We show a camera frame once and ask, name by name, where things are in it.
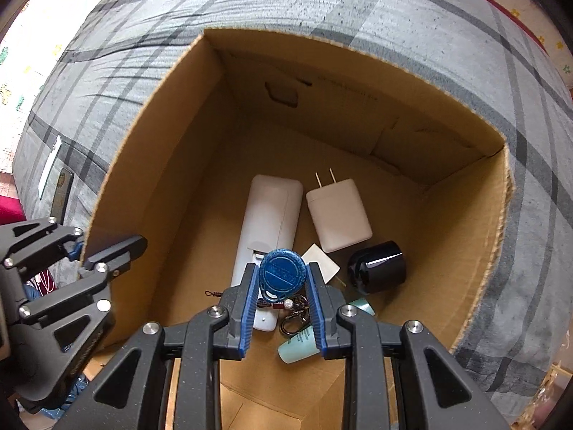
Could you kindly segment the black glossy cylinder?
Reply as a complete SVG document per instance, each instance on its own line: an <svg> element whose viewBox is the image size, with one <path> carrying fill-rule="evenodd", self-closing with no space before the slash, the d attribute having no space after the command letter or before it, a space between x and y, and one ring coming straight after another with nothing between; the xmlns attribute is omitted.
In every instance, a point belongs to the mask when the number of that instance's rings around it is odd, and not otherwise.
<svg viewBox="0 0 573 430"><path fill-rule="evenodd" d="M394 289L407 278L404 254L394 241L355 252L347 273L351 285L363 295Z"/></svg>

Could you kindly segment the wooden shelf with items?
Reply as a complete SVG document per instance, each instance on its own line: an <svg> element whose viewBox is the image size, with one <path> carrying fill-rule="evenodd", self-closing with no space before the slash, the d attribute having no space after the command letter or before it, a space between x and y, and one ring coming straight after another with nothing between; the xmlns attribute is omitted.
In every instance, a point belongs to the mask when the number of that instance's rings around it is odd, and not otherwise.
<svg viewBox="0 0 573 430"><path fill-rule="evenodd" d="M558 400L563 396L571 378L572 373L562 368L560 363L553 364L536 394L511 425L511 428L540 429L548 419L551 411L558 405Z"/></svg>

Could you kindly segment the large white wall charger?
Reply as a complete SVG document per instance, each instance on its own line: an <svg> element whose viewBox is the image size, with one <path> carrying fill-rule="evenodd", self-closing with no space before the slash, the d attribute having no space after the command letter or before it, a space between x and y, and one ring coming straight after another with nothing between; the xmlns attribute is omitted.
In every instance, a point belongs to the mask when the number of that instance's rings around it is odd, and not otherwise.
<svg viewBox="0 0 573 430"><path fill-rule="evenodd" d="M332 169L329 174L331 183L324 185L315 173L318 187L306 194L319 245L325 253L364 243L373 236L355 181L338 181Z"/></svg>

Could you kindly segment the small white charger cube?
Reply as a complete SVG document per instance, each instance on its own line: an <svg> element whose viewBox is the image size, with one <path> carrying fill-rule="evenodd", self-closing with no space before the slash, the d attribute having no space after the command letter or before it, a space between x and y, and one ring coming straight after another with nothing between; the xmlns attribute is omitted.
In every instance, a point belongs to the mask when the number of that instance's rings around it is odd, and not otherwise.
<svg viewBox="0 0 573 430"><path fill-rule="evenodd" d="M316 244L312 244L306 252L301 255L306 264L317 263L321 270L323 281L329 284L339 273L340 267Z"/></svg>

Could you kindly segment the grey plaid bed sheet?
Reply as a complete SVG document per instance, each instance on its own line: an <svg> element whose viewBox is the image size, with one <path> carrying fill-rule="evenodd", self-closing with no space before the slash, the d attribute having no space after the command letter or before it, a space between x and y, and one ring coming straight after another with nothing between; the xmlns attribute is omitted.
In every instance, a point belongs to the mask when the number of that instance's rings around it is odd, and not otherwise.
<svg viewBox="0 0 573 430"><path fill-rule="evenodd" d="M369 52L444 89L507 138L516 191L500 259L454 350L502 415L537 391L572 315L572 100L528 36L485 0L101 0L29 110L13 161L30 219L56 139L74 173L69 223L86 226L137 112L209 26L313 35Z"/></svg>

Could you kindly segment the white remote control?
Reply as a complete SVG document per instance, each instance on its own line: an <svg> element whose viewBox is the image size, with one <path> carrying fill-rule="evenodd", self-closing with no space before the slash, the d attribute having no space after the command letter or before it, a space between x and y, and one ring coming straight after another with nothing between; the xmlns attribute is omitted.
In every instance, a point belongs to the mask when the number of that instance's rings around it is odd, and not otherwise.
<svg viewBox="0 0 573 430"><path fill-rule="evenodd" d="M246 266L259 265L268 252L292 250L302 192L297 180L265 175L252 179L231 285L238 285Z"/></svg>

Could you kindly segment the teal cosmetic tube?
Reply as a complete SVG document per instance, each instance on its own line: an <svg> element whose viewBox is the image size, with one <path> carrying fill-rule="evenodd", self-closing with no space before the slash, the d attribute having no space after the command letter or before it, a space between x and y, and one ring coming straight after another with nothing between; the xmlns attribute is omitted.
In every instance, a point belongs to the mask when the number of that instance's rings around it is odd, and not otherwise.
<svg viewBox="0 0 573 430"><path fill-rule="evenodd" d="M285 364L292 364L319 354L314 329L311 325L303 328L278 347L278 355Z"/></svg>

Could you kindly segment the brass keyring with lanyard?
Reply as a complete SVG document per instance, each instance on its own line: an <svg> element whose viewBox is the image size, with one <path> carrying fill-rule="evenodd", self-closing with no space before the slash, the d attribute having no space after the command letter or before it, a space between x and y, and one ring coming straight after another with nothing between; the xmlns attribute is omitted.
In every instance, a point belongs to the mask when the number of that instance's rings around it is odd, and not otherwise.
<svg viewBox="0 0 573 430"><path fill-rule="evenodd" d="M258 308L272 308L275 311L284 311L285 316L279 324L281 335L292 338L310 325L309 305L306 297L295 294L292 298L278 303L268 303L264 299L257 301Z"/></svg>

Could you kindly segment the brown cardboard box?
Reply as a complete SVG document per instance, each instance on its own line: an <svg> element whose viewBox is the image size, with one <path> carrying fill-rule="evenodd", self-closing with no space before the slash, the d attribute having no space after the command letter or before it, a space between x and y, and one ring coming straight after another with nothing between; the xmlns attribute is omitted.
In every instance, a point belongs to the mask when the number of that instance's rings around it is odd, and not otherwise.
<svg viewBox="0 0 573 430"><path fill-rule="evenodd" d="M297 180L292 251L319 238L306 200L353 179L370 240L327 255L329 286L376 321L420 321L450 352L468 328L502 239L512 178L495 128L390 63L314 38L208 29L153 92L106 175L90 227L120 219L148 239L138 330L189 322L231 285L251 181ZM350 257L394 241L407 278L363 295ZM342 428L345 362L285 364L284 311L258 308L249 349L220 363L221 428Z"/></svg>

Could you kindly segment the blue round key fob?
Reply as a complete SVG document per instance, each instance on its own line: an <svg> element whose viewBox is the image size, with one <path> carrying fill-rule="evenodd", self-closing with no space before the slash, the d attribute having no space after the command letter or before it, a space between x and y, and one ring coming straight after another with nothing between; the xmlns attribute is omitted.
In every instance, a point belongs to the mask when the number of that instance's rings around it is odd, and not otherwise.
<svg viewBox="0 0 573 430"><path fill-rule="evenodd" d="M257 274L261 297L266 302L276 303L302 289L308 277L308 268L296 252L274 249L263 257Z"/></svg>

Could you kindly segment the white tag on sheet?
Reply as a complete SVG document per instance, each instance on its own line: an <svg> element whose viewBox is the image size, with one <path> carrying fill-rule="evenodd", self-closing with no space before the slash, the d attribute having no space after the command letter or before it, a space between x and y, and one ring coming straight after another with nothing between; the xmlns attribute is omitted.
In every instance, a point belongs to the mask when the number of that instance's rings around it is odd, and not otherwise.
<svg viewBox="0 0 573 430"><path fill-rule="evenodd" d="M61 146L62 146L61 136L57 135L52 150L49 152L47 160L45 161L45 166L42 170L42 174L38 182L37 190L39 199L43 198L45 192L45 186L47 185L49 179L49 174L50 172L52 172L52 167L54 165L54 162L56 161L56 157L61 149Z"/></svg>

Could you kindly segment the dark label on sheet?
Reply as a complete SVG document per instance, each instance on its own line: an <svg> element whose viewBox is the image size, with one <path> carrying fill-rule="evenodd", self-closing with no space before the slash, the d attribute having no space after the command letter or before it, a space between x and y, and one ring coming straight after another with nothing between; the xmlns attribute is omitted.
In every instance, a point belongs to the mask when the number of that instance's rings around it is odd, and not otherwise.
<svg viewBox="0 0 573 430"><path fill-rule="evenodd" d="M68 167L63 167L58 175L56 190L52 198L52 207L50 208L50 215L59 224L64 223L73 180L74 173Z"/></svg>

